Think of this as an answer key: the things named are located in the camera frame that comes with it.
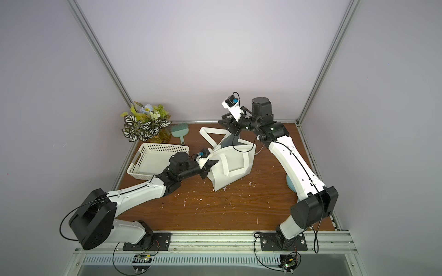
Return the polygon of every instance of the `small brush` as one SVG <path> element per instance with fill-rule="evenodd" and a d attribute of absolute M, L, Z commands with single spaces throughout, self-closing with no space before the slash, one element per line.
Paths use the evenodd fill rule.
<path fill-rule="evenodd" d="M 187 123 L 173 125 L 170 127 L 170 130 L 172 131 L 172 135 L 176 138 L 179 137 L 179 139 L 181 140 L 181 144 L 184 145 L 184 136 L 189 133 L 189 127 L 187 126 Z"/>

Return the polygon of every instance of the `white tote bag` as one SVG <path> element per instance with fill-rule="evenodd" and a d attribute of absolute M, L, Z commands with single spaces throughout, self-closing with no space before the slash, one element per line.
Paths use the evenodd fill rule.
<path fill-rule="evenodd" d="M 255 157 L 256 145 L 249 141 L 238 139 L 240 145 L 235 144 L 235 148 L 233 148 L 231 140 L 233 134 L 226 129 L 201 128 L 199 133 L 213 147 L 213 150 L 210 150 L 209 160 L 219 160 L 207 175 L 212 181 L 215 191 L 250 173 Z M 224 137 L 217 144 L 208 133 L 224 134 Z"/>

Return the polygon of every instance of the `ventilated metal panel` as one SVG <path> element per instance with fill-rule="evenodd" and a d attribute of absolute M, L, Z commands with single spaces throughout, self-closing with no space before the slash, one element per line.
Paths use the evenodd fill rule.
<path fill-rule="evenodd" d="M 280 264 L 279 255 L 258 254 L 259 260 L 269 266 Z M 135 254 L 116 254 L 116 265 L 252 265 L 261 266 L 254 254 L 164 254 L 152 261 L 139 260 Z M 88 254 L 83 265 L 112 265 L 112 254 Z"/>

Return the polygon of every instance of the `white plastic basket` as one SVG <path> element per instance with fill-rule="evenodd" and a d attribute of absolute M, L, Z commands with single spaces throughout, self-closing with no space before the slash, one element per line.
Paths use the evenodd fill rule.
<path fill-rule="evenodd" d="M 169 165 L 169 159 L 177 152 L 189 154 L 188 146 L 172 144 L 142 143 L 127 169 L 136 179 L 150 180 Z"/>

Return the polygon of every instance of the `aluminum frame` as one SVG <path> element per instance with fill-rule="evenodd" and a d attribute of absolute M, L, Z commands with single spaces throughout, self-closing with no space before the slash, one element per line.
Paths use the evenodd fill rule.
<path fill-rule="evenodd" d="M 172 237 L 169 241 L 169 250 L 161 251 L 157 255 L 166 261 L 152 262 L 152 265 L 168 265 L 167 260 L 169 259 L 175 265 L 189 265 L 188 258 L 190 257 L 201 258 L 215 256 L 226 259 L 238 257 L 248 258 L 248 260 L 242 262 L 231 261 L 230 265 L 261 267 L 260 264 L 250 259 L 251 256 L 254 257 L 254 231 L 171 231 L 171 233 Z M 314 233 L 312 231 L 306 231 L 304 235 L 309 250 L 303 251 L 301 254 L 314 254 L 314 251 L 310 250 L 313 247 Z M 363 273 L 365 270 L 363 266 L 361 267 L 362 263 L 360 262 L 358 252 L 348 231 L 321 231 L 318 233 L 318 239 L 320 244 L 319 254 L 344 254 L 353 275 L 367 276 L 366 273 Z M 274 260 L 266 258 L 275 258 L 279 254 L 287 253 L 282 251 L 263 252 L 259 246 L 259 240 L 256 243 L 257 256 L 261 260 L 270 260 L 269 263 L 267 263 L 269 265 L 272 265 Z M 96 263 L 99 263 L 99 265 L 111 265 L 112 263 L 109 257 L 112 256 L 116 245 L 116 243 L 101 244 L 92 250 L 83 250 L 81 246 L 78 245 L 63 275 L 78 275 L 80 267 L 86 257 L 88 257 L 89 260 L 93 257 L 97 257 Z M 134 255 L 140 253 L 140 251 L 123 251 L 122 248 L 123 243 L 120 243 L 115 251 L 116 263 L 120 265 L 131 265 L 131 260 Z M 198 261 L 192 261 L 191 263 L 192 265 L 207 265 L 201 262 L 201 259 L 199 262 L 200 263 L 198 263 Z"/>
<path fill-rule="evenodd" d="M 283 124 L 296 124 L 296 120 L 291 119 L 275 119 L 275 121 L 281 122 Z M 213 124 L 218 123 L 218 120 L 172 120 L 172 123 L 174 124 L 180 124 L 180 123 L 188 123 L 188 124 Z"/>
<path fill-rule="evenodd" d="M 348 4 L 347 10 L 345 11 L 344 18 L 341 21 L 341 24 L 339 25 L 338 31 L 336 32 L 335 37 L 333 38 L 333 42 L 331 43 L 331 46 L 327 52 L 327 55 L 325 56 L 325 60 L 321 66 L 321 69 L 319 70 L 319 74 L 316 77 L 315 83 L 313 84 L 312 90 L 310 92 L 309 97 L 307 98 L 307 102 L 304 105 L 304 108 L 301 111 L 301 114 L 299 115 L 299 118 L 297 119 L 298 124 L 302 125 L 302 122 L 305 119 L 305 116 L 307 112 L 309 111 L 310 106 L 312 105 L 312 102 L 327 74 L 328 69 L 330 68 L 330 65 L 333 62 L 333 59 L 335 58 L 335 55 L 338 51 L 339 45 L 341 44 L 341 41 L 347 31 L 347 28 L 351 22 L 351 19 L 353 18 L 354 12 L 356 10 L 356 7 L 358 6 L 360 0 L 350 0 L 350 3 Z"/>
<path fill-rule="evenodd" d="M 131 104 L 135 105 L 131 97 L 127 93 L 127 90 L 125 89 L 123 83 L 121 82 L 120 77 L 118 77 L 118 74 L 115 71 L 114 67 L 112 66 L 111 61 L 104 52 L 103 47 L 98 41 L 98 38 L 95 35 L 94 31 L 92 30 L 91 25 L 89 24 L 88 20 L 86 19 L 86 16 L 81 10 L 80 5 L 76 0 L 67 0 L 67 2 L 71 8 L 72 14 L 74 15 L 75 19 L 83 29 L 86 38 L 88 39 L 89 43 L 91 44 L 97 56 L 100 58 L 104 67 L 109 73 L 109 76 L 111 77 L 112 81 L 115 83 L 116 87 L 120 91 L 120 94 L 123 97 L 124 102 L 127 104 L 128 107 L 130 107 Z"/>

